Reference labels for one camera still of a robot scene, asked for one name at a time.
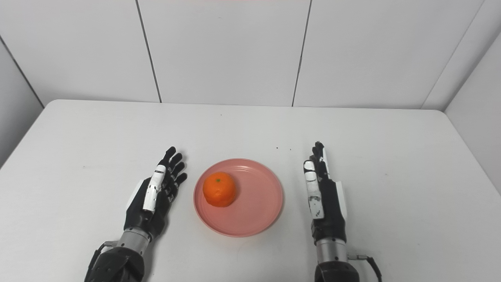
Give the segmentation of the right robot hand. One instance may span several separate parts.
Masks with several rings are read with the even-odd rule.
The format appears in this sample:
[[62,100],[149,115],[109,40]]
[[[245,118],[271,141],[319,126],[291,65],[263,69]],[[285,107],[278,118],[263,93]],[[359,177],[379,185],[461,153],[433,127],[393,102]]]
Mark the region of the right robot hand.
[[331,178],[325,146],[320,141],[315,142],[312,155],[303,162],[303,173],[314,242],[322,239],[347,242],[345,193],[342,184]]

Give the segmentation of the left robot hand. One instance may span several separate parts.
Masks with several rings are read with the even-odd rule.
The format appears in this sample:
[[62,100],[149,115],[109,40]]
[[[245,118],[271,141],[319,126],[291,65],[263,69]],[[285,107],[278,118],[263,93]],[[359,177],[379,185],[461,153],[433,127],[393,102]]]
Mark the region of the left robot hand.
[[168,148],[152,176],[141,182],[126,211],[125,231],[144,232],[149,241],[163,232],[170,207],[187,179],[182,159],[174,146]]

